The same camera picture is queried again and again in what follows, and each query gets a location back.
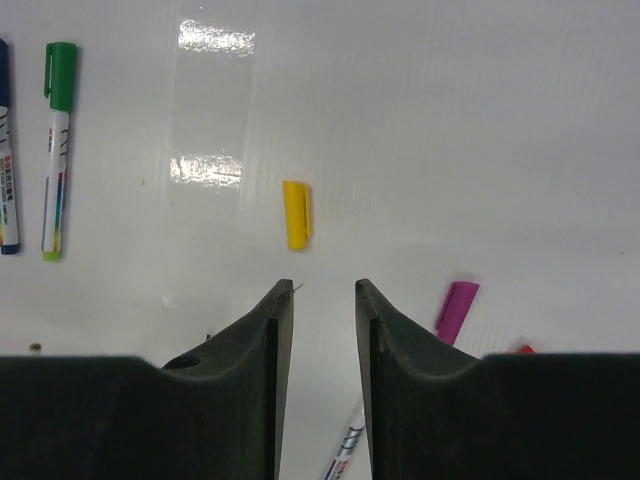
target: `green marker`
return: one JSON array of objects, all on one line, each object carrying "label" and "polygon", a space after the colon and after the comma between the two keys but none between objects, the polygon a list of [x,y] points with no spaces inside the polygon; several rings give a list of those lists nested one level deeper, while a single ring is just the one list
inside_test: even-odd
[{"label": "green marker", "polygon": [[47,45],[44,96],[49,99],[49,175],[42,227],[42,258],[60,259],[62,251],[62,214],[64,188],[67,180],[69,151],[69,114],[73,108],[78,47],[73,43],[56,42]]}]

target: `marker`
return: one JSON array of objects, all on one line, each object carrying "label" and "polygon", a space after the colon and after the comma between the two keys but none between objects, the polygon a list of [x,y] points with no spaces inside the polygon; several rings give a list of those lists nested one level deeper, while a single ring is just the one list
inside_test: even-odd
[{"label": "marker", "polygon": [[9,138],[9,107],[11,88],[9,75],[9,47],[0,39],[0,253],[15,255],[20,251],[18,210],[16,208],[15,178]]},{"label": "marker", "polygon": [[309,185],[291,180],[282,182],[282,190],[289,248],[304,250],[311,237],[311,190]]},{"label": "marker", "polygon": [[436,321],[436,335],[440,340],[449,345],[455,343],[479,288],[480,285],[473,282],[451,284]]},{"label": "marker", "polygon": [[358,406],[353,411],[351,417],[349,417],[349,424],[342,436],[338,451],[333,457],[333,460],[331,460],[329,468],[321,480],[339,480],[344,477],[347,467],[349,466],[349,460],[351,460],[351,457],[356,451],[358,441],[365,428],[364,402],[360,399]]},{"label": "marker", "polygon": [[49,99],[49,175],[47,176],[44,225],[42,226],[42,258],[60,259],[62,251],[62,214],[64,187],[67,180],[69,151],[69,114],[73,108],[78,47],[73,43],[47,45],[44,74],[44,96]]}]

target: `pen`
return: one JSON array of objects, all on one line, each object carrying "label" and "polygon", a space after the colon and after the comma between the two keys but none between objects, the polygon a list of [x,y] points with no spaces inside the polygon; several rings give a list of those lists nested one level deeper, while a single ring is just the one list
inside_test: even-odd
[{"label": "pen", "polygon": [[342,436],[338,451],[331,460],[329,468],[322,476],[322,480],[338,480],[344,476],[344,473],[349,466],[349,460],[351,460],[351,457],[358,446],[358,441],[360,440],[365,427],[364,402],[360,399],[358,406],[349,418],[349,424]]},{"label": "pen", "polygon": [[0,39],[0,253],[14,255],[20,251],[16,188],[11,158],[9,107],[11,88],[9,75],[9,47]]},{"label": "pen", "polygon": [[60,259],[62,250],[62,214],[64,187],[67,180],[69,151],[69,114],[73,108],[78,47],[73,43],[56,42],[47,45],[44,75],[44,96],[49,99],[49,174],[47,176],[44,224],[42,226],[42,258]]}]

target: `yellow marker cap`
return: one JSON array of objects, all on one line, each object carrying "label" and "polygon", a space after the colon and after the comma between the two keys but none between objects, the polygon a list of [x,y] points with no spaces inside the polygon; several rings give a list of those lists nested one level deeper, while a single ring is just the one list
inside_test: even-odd
[{"label": "yellow marker cap", "polygon": [[284,213],[287,217],[287,236],[291,250],[304,250],[311,237],[311,195],[309,186],[285,180]]}]

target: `pink marker cap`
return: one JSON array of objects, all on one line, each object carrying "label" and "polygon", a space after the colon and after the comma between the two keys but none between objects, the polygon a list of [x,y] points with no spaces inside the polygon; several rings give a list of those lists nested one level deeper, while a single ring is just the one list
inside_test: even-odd
[{"label": "pink marker cap", "polygon": [[436,334],[440,340],[454,344],[479,288],[480,285],[473,282],[451,284],[436,321]]}]

